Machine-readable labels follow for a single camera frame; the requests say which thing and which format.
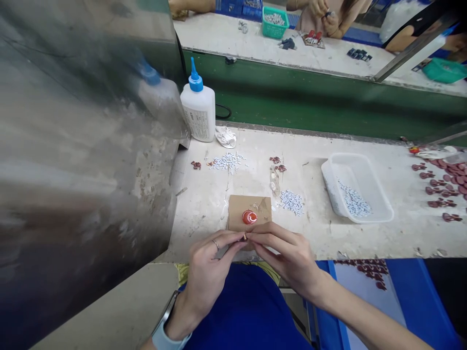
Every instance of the blue shirt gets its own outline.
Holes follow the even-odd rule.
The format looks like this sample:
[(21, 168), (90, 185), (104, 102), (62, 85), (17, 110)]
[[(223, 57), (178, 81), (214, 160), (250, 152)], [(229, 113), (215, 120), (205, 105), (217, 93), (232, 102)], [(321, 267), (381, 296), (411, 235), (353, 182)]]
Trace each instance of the blue shirt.
[(310, 350), (312, 347), (295, 327), (272, 278), (258, 266), (233, 263), (214, 307), (184, 348), (191, 349)]

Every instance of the ring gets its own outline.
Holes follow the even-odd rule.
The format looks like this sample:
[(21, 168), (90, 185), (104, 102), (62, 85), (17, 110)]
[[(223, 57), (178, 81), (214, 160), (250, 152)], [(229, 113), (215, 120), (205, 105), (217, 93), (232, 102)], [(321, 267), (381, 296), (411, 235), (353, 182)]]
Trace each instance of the ring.
[(217, 251), (219, 251), (219, 249), (220, 249), (220, 248), (219, 248), (219, 245), (217, 244), (217, 242), (216, 242), (214, 239), (213, 239), (213, 242), (214, 242), (214, 244), (215, 244), (216, 247), (217, 247)]

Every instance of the cardboard square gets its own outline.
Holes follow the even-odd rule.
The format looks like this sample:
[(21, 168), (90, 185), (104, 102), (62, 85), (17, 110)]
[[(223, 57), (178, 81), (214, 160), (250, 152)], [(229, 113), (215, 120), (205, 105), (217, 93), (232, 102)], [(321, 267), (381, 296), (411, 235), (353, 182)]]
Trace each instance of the cardboard square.
[[(253, 225), (246, 225), (242, 215), (246, 210), (253, 211), (258, 220)], [(229, 225), (231, 231), (244, 232), (247, 228), (272, 221), (271, 198), (231, 195), (229, 198)]]

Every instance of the watch strap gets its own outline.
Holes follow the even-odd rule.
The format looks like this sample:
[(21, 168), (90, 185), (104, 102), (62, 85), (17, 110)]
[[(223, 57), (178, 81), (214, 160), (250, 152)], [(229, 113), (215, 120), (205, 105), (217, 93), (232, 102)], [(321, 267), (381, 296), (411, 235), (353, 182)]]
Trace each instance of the watch strap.
[(156, 347), (157, 350), (181, 350), (185, 347), (185, 344), (191, 338), (193, 333), (187, 335), (181, 341), (175, 341), (170, 339), (164, 331), (165, 321), (159, 323), (159, 326), (156, 328), (152, 334), (152, 344)]

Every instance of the green partition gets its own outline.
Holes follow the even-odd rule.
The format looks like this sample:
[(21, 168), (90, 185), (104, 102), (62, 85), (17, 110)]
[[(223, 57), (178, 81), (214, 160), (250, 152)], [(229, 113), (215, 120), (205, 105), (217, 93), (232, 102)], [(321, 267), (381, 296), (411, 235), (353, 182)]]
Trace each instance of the green partition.
[[(415, 140), (467, 118), (467, 99), (223, 56), (191, 56), (232, 122)], [(467, 137), (452, 144), (467, 146)]]

